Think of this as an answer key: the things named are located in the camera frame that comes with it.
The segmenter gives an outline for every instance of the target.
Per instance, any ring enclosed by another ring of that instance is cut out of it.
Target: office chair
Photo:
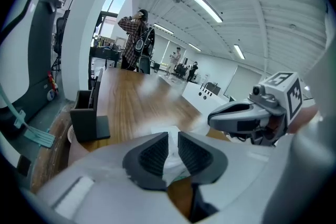
[[[57,53],[57,58],[51,66],[51,71],[55,72],[55,76],[54,76],[55,81],[57,79],[58,73],[61,71],[60,65],[61,65],[63,34],[64,34],[64,29],[67,23],[69,13],[70,13],[70,10],[66,10],[64,12],[63,17],[59,17],[56,20],[56,37],[55,37],[55,44],[54,44],[53,50],[55,53]]]

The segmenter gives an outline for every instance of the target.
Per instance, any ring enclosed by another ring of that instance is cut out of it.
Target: black holder
[[[78,142],[110,138],[107,116],[97,116],[95,109],[89,109],[91,91],[78,91],[76,103],[70,110],[73,130]]]

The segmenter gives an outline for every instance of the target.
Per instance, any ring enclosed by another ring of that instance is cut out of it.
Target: fluorescent light
[[[234,45],[234,46],[235,46],[235,49],[238,52],[239,56],[242,58],[242,60],[245,60],[245,57],[244,57],[243,53],[240,50],[240,47],[238,45]]]
[[[163,30],[163,31],[166,31],[167,33],[169,33],[169,34],[174,34],[173,32],[171,32],[171,31],[169,31],[168,29],[166,29],[166,28],[164,28],[164,27],[162,27],[162,26],[160,26],[160,25],[157,25],[157,24],[154,24],[153,26],[155,26],[155,27],[157,27],[158,29],[161,29],[161,30]]]
[[[196,48],[194,45],[188,43],[188,45],[192,46],[194,49],[198,50],[198,51],[201,51],[200,49]]]
[[[194,0],[196,1],[202,8],[204,8],[210,15],[215,19],[216,22],[222,23],[223,19],[211,8],[204,0]]]
[[[166,49],[165,49],[165,51],[164,51],[164,54],[163,54],[163,56],[162,56],[162,59],[161,59],[161,63],[163,63],[163,58],[164,58],[164,56],[165,56],[165,54],[166,54],[166,51],[167,51],[168,46],[169,46],[169,43],[170,43],[170,40],[168,40],[167,47],[166,47]]]

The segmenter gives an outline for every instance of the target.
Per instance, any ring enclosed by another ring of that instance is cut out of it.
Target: person
[[[129,34],[125,50],[122,54],[121,69],[134,71],[134,69],[137,68],[136,62],[140,55],[136,55],[133,48],[134,44],[141,36],[141,33],[147,30],[147,20],[147,10],[141,9],[132,17],[123,17],[118,22],[118,25]]]
[[[170,76],[170,68],[173,67],[174,69],[174,66],[177,65],[177,63],[179,62],[180,58],[181,58],[181,54],[180,54],[180,51],[181,51],[181,48],[180,47],[177,47],[176,48],[176,53],[173,52],[172,55],[170,55],[170,63],[169,65],[167,66],[167,69],[166,69],[166,76]]]
[[[191,81],[195,75],[195,71],[198,69],[197,62],[194,62],[194,64],[190,67],[189,76],[187,78],[187,81]]]

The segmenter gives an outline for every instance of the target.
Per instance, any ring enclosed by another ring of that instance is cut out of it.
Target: white desk
[[[167,71],[167,67],[166,67],[166,66],[163,66],[163,65],[161,65],[161,64],[159,64],[159,65],[160,65],[160,67],[159,67],[160,70],[162,70],[162,71]]]
[[[201,85],[188,82],[182,96],[206,117],[221,105],[228,103]]]

